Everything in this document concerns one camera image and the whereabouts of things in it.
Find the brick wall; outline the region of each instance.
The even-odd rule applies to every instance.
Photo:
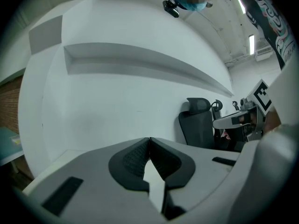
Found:
[[[0,127],[19,133],[18,103],[23,76],[0,86]]]

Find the fluorescent light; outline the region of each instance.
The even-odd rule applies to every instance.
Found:
[[[240,4],[241,8],[242,8],[242,12],[243,12],[243,14],[245,14],[245,13],[246,13],[246,11],[245,11],[245,7],[243,6],[241,0],[238,0],[238,1],[239,1],[239,4]]]
[[[249,36],[250,54],[254,54],[254,35]]]

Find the person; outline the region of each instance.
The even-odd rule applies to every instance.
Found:
[[[200,11],[207,6],[209,0],[175,0],[180,7],[186,10]],[[296,40],[292,34],[284,16],[275,7],[271,0],[241,0],[245,7],[246,15],[250,22],[262,32],[269,45],[276,53],[280,69],[283,69],[292,56],[294,50],[298,49]],[[251,113],[251,124],[256,125],[256,114]],[[279,116],[272,108],[266,115],[264,133],[267,133],[281,124]]]

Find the face mask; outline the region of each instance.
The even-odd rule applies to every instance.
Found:
[[[180,4],[186,10],[189,11],[201,11],[206,7],[207,2],[190,3],[187,0],[175,0],[176,3]]]

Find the camera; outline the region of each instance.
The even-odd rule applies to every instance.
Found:
[[[171,16],[178,18],[179,13],[177,9],[177,5],[172,3],[171,0],[163,1],[163,7],[166,12],[168,12]]]

